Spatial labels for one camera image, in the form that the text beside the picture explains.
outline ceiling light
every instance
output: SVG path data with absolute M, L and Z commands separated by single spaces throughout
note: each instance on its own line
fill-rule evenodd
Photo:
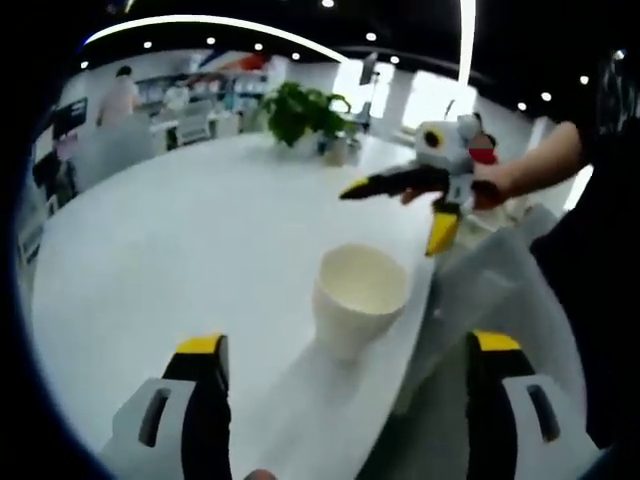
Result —
M 274 37 L 280 37 L 290 42 L 297 43 L 303 47 L 314 50 L 318 53 L 326 55 L 333 60 L 344 63 L 348 60 L 344 55 L 331 50 L 319 43 L 316 43 L 308 38 L 301 37 L 294 33 L 289 33 L 279 28 L 269 27 L 260 23 L 250 22 L 248 20 L 238 20 L 237 18 L 228 17 L 215 17 L 212 15 L 162 15 L 159 17 L 139 18 L 137 20 L 130 20 L 128 22 L 119 23 L 118 25 L 112 25 L 100 30 L 97 33 L 91 35 L 84 44 L 95 42 L 100 38 L 104 38 L 107 35 L 111 35 L 118 32 L 123 32 L 137 27 L 145 27 L 148 25 L 162 25 L 165 23 L 206 23 L 209 25 L 228 25 L 231 27 L 245 28 L 247 30 L 254 30 L 256 32 L 266 33 L 267 35 L 273 35 Z
M 460 0 L 460 68 L 458 83 L 469 84 L 471 76 L 471 57 L 476 34 L 476 0 Z

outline white table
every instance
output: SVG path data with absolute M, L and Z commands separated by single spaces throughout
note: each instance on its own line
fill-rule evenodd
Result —
M 231 115 L 237 115 L 237 112 L 230 112 L 230 111 L 216 112 L 213 110 L 210 111 L 209 114 L 207 115 L 209 127 L 211 128 L 212 123 L 216 123 L 221 119 L 229 118 Z M 177 127 L 178 127 L 177 118 L 174 118 L 171 120 L 165 120 L 164 122 L 151 123 L 151 126 L 149 127 L 149 131 L 153 136 L 155 150 L 158 155 L 161 155 L 167 151 L 167 132 Z
M 215 122 L 220 118 L 227 117 L 230 115 L 236 115 L 234 112 L 224 111 L 224 112 L 216 112 L 214 110 L 210 111 L 207 114 L 207 120 L 209 122 Z M 171 130 L 172 128 L 176 128 L 178 126 L 178 119 L 174 118 L 171 120 L 165 120 L 164 122 L 152 122 L 149 130 L 152 134 L 157 133 L 165 133 L 167 130 Z
M 368 138 L 355 167 L 274 158 L 266 135 L 185 147 L 109 178 L 46 225 L 32 306 L 42 371 L 98 450 L 117 409 L 193 335 L 230 337 L 231 464 L 285 479 L 352 479 L 393 407 L 426 306 L 429 199 L 340 202 L 411 150 Z M 412 278 L 405 314 L 359 363 L 313 341 L 320 258 L 382 248 Z

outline window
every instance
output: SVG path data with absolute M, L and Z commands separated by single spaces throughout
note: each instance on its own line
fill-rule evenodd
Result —
M 430 120 L 454 120 L 473 111 L 477 92 L 468 85 L 429 72 L 417 72 L 402 117 L 402 125 L 417 128 Z
M 377 63 L 375 71 L 378 76 L 377 84 L 359 85 L 362 74 L 362 60 L 349 60 L 341 63 L 338 67 L 338 74 L 333 84 L 333 92 L 344 95 L 351 104 L 351 111 L 358 113 L 364 104 L 371 101 L 371 116 L 382 118 L 389 96 L 391 79 L 395 72 L 395 67 L 390 63 Z

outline white cup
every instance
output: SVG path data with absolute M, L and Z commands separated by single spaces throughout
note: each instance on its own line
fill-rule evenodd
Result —
M 407 272 L 372 247 L 347 244 L 327 252 L 313 291 L 316 339 L 342 360 L 355 359 L 400 316 Z

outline black ceiling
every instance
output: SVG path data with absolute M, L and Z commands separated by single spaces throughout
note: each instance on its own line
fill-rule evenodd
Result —
M 136 0 L 128 14 L 111 15 L 106 22 L 176 13 L 240 18 L 304 36 L 350 57 L 364 56 L 375 48 L 384 52 L 382 60 L 397 54 L 400 68 L 456 77 L 459 0 L 334 1 L 335 6 L 327 9 L 321 0 Z M 470 83 L 508 108 L 525 102 L 531 116 L 573 116 L 591 87 L 581 85 L 580 76 L 592 74 L 601 52 L 625 46 L 623 37 L 632 31 L 623 25 L 625 18 L 632 18 L 625 15 L 626 2 L 593 2 L 476 0 Z M 371 31 L 378 37 L 373 43 L 365 39 Z M 208 36 L 216 38 L 219 49 L 251 50 L 259 41 L 267 54 L 297 51 L 301 61 L 327 61 L 286 40 L 205 24 L 141 27 L 91 43 L 79 55 L 95 67 L 148 52 L 142 47 L 146 40 L 153 42 L 152 51 L 207 48 Z M 543 91 L 552 94 L 551 102 L 542 101 Z

